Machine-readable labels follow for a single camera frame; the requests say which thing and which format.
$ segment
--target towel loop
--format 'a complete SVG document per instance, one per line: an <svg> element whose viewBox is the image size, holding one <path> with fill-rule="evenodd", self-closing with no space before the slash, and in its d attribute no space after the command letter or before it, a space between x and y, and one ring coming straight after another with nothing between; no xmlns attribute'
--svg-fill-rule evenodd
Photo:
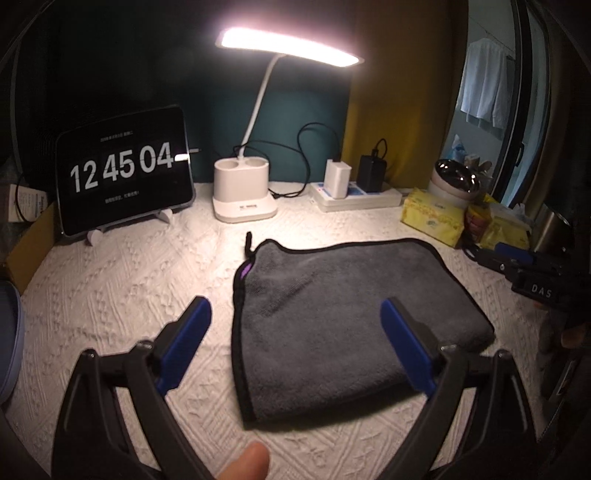
<svg viewBox="0 0 591 480"><path fill-rule="evenodd" d="M252 258L252 232L246 232L246 243L244 244L244 256L246 258Z"/></svg>

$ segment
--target charger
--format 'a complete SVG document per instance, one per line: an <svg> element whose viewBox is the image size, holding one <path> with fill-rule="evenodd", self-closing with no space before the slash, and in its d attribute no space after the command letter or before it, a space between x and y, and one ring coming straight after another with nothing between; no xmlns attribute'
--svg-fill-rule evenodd
<svg viewBox="0 0 591 480"><path fill-rule="evenodd" d="M378 157L378 147L384 143L384 154ZM357 172L357 186L365 193L379 193L382 191L382 184L386 176L386 161L384 157L388 152L388 144L385 138L381 138L373 148L371 155L362 155L359 160L359 171Z"/></svg>
<svg viewBox="0 0 591 480"><path fill-rule="evenodd" d="M349 190L351 166L340 160L327 160L324 171L324 189L334 199L344 199Z"/></svg>

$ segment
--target yellow curtain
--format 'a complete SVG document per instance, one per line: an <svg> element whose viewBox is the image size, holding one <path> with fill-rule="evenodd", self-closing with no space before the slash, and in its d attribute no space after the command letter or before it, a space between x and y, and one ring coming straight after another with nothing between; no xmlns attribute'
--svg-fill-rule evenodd
<svg viewBox="0 0 591 480"><path fill-rule="evenodd" d="M353 167L382 137L387 181L426 187L452 120L466 57L467 0L358 0L343 160Z"/></svg>

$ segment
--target power strip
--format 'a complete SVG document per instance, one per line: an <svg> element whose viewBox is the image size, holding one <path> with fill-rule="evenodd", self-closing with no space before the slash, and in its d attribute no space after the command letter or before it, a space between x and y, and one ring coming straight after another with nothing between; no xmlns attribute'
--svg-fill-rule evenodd
<svg viewBox="0 0 591 480"><path fill-rule="evenodd" d="M344 199L332 198L324 189L323 182L310 183L309 189L310 201L315 203L322 212L397 207L402 203L402 193L385 183L382 185L381 192L366 193L354 181L350 181L349 190Z"/></svg>

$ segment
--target table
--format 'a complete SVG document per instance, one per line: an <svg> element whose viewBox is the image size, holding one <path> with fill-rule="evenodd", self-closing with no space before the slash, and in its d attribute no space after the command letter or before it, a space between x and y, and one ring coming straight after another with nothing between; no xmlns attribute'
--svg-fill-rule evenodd
<svg viewBox="0 0 591 480"><path fill-rule="evenodd" d="M285 192L296 187L272 186ZM212 326L181 386L167 400L210 471L219 473L251 440L259 439L271 450L271 479L361 480L379 474L417 417L421 396L370 415L352 412L336 424L294 422L244 431L233 387L230 333L232 277L244 260L248 231L253 247L266 238L294 249L404 237L431 242L496 329L496 341L486 353L505 348L514 354L541 433L535 353L543 312L514 294L503 276L403 225L401 207L321 213L303 196L278 200L272 219L230 225L213 216L212 186L197 184L196 190L195 203L174 215L171 225L148 219L105 232L95 247L83 241L56 245L23 295L25 351L7 417L46 470L61 399L79 353L90 347L101 354L127 351L137 340L153 338L195 295L203 295L213 306ZM140 459L155 466L129 394L120 390L119 397ZM469 394L463 397L438 463L453 455L471 399Z"/></svg>

